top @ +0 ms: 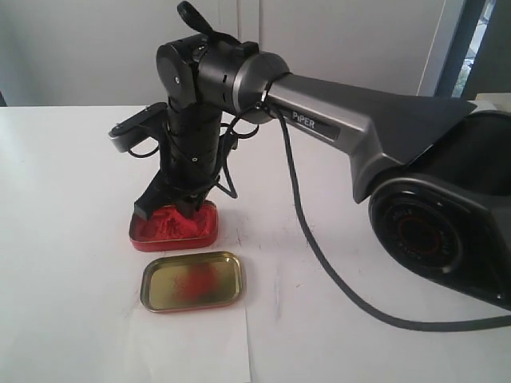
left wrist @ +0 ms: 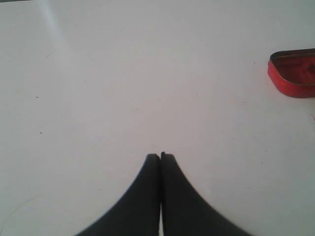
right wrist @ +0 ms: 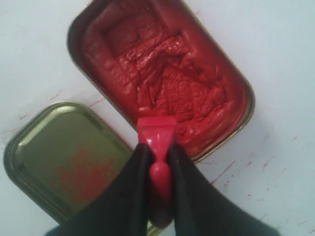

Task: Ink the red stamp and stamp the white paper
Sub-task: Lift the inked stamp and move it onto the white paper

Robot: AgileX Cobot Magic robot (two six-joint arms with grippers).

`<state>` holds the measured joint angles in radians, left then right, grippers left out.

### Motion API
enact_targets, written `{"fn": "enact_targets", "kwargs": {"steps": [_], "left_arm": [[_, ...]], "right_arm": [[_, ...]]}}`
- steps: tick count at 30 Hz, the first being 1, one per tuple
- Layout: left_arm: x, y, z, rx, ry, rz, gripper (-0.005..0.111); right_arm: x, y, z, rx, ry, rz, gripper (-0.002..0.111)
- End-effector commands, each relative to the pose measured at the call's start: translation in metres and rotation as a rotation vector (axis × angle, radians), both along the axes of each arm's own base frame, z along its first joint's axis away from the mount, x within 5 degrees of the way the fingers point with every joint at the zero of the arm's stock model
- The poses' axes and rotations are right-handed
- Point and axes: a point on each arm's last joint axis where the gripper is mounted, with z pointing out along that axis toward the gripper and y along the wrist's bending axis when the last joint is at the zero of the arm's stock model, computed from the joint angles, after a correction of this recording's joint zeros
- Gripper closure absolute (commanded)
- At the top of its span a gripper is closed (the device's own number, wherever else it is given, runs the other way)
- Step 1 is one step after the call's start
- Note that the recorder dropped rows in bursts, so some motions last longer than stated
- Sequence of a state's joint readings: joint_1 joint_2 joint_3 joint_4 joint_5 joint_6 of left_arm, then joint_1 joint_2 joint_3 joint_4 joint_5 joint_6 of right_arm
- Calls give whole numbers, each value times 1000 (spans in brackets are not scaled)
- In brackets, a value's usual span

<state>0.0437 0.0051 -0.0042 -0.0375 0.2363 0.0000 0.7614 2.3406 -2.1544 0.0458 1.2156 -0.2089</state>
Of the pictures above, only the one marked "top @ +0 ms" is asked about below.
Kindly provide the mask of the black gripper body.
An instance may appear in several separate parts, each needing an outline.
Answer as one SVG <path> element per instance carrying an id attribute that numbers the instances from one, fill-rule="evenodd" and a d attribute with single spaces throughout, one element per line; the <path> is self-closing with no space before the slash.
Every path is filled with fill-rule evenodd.
<path id="1" fill-rule="evenodd" d="M 205 199 L 220 171 L 222 112 L 206 104 L 177 110 L 159 102 L 153 131 L 160 169 L 153 178 L 155 199 Z"/>

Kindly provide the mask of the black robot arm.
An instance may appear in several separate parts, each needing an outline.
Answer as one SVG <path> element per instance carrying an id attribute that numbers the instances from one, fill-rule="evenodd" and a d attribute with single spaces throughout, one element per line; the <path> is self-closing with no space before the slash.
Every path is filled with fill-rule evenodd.
<path id="1" fill-rule="evenodd" d="M 214 30 L 189 2 L 194 30 L 161 45 L 168 99 L 153 129 L 160 169 L 135 211 L 148 219 L 204 202 L 236 139 L 236 120 L 293 125 L 350 161 L 353 197 L 369 203 L 379 242 L 415 274 L 510 306 L 510 115 L 455 98 L 404 96 L 293 74 L 279 55 Z"/>

